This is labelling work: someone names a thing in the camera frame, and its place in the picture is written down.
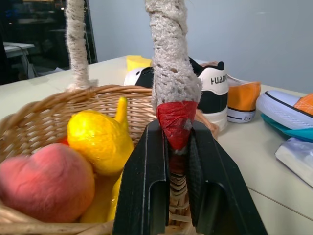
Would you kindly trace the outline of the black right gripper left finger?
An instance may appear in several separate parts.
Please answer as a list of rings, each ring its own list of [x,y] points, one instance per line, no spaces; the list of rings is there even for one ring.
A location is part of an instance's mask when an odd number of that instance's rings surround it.
[[[169,199],[168,142],[152,121],[125,165],[112,235],[165,233]]]

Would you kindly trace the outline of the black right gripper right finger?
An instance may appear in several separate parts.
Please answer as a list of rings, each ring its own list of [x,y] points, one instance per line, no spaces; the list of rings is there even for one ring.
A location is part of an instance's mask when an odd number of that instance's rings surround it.
[[[268,235],[239,167],[202,123],[189,137],[186,180],[197,233]]]

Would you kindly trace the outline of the wicker basket with rope handle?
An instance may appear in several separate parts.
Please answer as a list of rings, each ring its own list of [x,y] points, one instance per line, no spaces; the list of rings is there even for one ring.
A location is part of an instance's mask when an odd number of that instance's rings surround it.
[[[218,127],[197,109],[201,82],[187,56],[187,9],[184,0],[145,0],[154,43],[152,89],[118,85],[98,87],[89,78],[83,37],[84,1],[67,0],[67,47],[73,83],[66,92],[31,102],[0,120],[0,161],[14,154],[30,154],[65,135],[70,115],[84,108],[112,114],[117,98],[131,100],[131,137],[139,139],[144,124],[157,118],[176,156],[186,153],[192,123],[202,121],[213,136]]]

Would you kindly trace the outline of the yellow banana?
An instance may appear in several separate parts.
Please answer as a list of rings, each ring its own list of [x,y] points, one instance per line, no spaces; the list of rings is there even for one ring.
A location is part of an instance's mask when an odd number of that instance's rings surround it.
[[[127,105],[127,99],[121,97],[118,102],[117,112],[127,111]],[[115,216],[122,171],[109,176],[97,174],[93,202],[81,218],[81,222],[84,223],[108,222],[113,220]]]

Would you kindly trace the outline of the yellow pear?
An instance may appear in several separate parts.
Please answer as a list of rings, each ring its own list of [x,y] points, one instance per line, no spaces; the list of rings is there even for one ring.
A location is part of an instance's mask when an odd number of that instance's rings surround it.
[[[120,173],[134,149],[126,111],[118,111],[114,118],[93,110],[72,115],[67,141],[97,173],[107,176]]]

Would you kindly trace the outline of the white plastic bag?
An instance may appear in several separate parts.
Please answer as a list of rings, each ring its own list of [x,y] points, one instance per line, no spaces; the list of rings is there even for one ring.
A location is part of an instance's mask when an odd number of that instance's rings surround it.
[[[313,142],[289,138],[275,152],[276,159],[313,188]]]

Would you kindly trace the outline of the orange canvas shoe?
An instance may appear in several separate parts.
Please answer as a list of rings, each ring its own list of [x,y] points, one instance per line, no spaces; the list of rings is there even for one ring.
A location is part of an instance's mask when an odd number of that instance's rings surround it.
[[[234,123],[247,123],[256,114],[256,101],[261,92],[260,82],[248,82],[226,76],[229,91],[227,120]]]
[[[256,107],[291,130],[313,128],[313,94],[300,97],[281,91],[266,91],[258,97]]]

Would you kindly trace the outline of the black white sneaker with lettering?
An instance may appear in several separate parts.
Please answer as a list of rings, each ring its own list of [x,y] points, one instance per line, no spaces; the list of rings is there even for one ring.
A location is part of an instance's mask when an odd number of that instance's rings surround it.
[[[202,66],[189,59],[194,74],[202,82],[202,94],[198,104],[204,117],[222,131],[227,126],[227,101],[229,86],[224,62]]]

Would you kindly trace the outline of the teal flat object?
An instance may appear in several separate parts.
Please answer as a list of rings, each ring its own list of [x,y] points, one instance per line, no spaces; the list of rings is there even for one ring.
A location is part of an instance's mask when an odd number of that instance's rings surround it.
[[[265,114],[261,114],[261,117],[264,120],[264,122],[269,124],[272,128],[280,131],[281,133],[289,137],[294,137],[306,142],[313,142],[313,128],[292,130],[272,120]]]

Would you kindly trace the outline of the pink peach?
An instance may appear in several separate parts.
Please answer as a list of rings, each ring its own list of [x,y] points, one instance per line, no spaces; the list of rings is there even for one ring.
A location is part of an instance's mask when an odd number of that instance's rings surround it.
[[[94,185],[90,163],[60,143],[0,163],[2,202],[43,222],[75,221],[91,204]]]

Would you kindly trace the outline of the yellow object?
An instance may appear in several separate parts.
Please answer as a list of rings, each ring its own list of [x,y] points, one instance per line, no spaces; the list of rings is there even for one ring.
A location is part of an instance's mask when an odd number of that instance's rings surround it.
[[[144,58],[141,55],[127,55],[127,72],[139,67],[149,67],[151,66],[152,59]]]

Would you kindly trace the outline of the white background desk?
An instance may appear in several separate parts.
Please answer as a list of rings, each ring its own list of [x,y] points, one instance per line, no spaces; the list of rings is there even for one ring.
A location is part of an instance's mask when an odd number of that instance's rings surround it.
[[[28,79],[36,77],[33,66],[30,64],[27,56],[28,49],[34,48],[34,44],[3,42],[5,53],[8,58],[20,57],[21,62]]]

